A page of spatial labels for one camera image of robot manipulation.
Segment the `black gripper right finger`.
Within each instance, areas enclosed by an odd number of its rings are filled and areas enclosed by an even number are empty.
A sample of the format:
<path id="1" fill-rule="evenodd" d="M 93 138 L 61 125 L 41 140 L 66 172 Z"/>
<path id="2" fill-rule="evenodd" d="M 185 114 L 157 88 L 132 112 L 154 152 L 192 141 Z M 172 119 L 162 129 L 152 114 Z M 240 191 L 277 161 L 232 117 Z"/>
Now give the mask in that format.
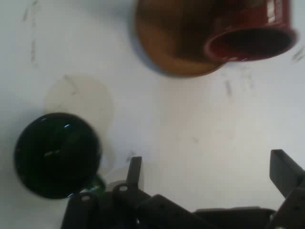
<path id="1" fill-rule="evenodd" d="M 303 229 L 305 227 L 305 170 L 282 149 L 272 150 L 270 179 L 285 198 L 274 214 L 270 228 Z"/>

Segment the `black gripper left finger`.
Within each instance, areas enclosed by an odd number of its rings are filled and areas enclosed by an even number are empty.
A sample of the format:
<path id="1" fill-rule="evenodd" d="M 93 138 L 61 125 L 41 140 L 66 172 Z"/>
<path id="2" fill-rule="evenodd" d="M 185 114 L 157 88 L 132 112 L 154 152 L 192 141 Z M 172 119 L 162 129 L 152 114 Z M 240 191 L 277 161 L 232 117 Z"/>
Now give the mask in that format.
<path id="1" fill-rule="evenodd" d="M 139 189 L 142 157 L 130 161 L 127 178 L 101 198 L 73 196 L 61 224 L 63 229 L 208 229 L 209 223 L 161 195 Z"/>

